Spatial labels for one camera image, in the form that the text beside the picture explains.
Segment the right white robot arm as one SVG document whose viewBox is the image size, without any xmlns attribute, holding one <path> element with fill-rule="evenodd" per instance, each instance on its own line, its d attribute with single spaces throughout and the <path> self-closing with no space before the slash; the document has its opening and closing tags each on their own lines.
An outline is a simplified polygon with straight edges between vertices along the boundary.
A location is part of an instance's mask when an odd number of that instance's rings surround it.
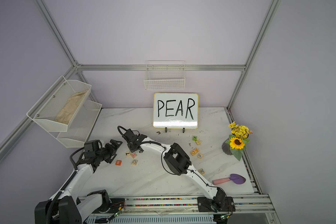
<svg viewBox="0 0 336 224">
<path fill-rule="evenodd" d="M 163 144 L 150 139 L 146 135 L 135 134 L 133 130 L 125 129 L 122 126 L 118 126 L 117 129 L 127 142 L 131 153 L 157 152 L 160 154 L 162 167 L 167 173 L 175 176 L 184 175 L 191 180 L 204 194 L 203 197 L 197 198 L 200 212 L 234 212 L 234 207 L 225 191 L 213 185 L 199 173 L 188 154 L 185 153 L 179 144 Z"/>
</svg>

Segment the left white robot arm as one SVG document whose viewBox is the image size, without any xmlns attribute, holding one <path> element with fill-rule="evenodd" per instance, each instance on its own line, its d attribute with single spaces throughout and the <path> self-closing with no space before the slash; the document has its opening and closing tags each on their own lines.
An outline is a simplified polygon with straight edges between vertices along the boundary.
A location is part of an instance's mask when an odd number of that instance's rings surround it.
<svg viewBox="0 0 336 224">
<path fill-rule="evenodd" d="M 82 195 L 81 191 L 88 179 L 104 161 L 112 163 L 117 155 L 121 141 L 110 140 L 103 145 L 99 140 L 88 141 L 72 155 L 80 153 L 77 161 L 70 156 L 73 172 L 63 186 L 47 201 L 39 202 L 35 207 L 37 224 L 84 224 L 94 212 L 113 215 L 108 222 L 122 214 L 124 201 L 113 202 L 105 189 Z"/>
</svg>

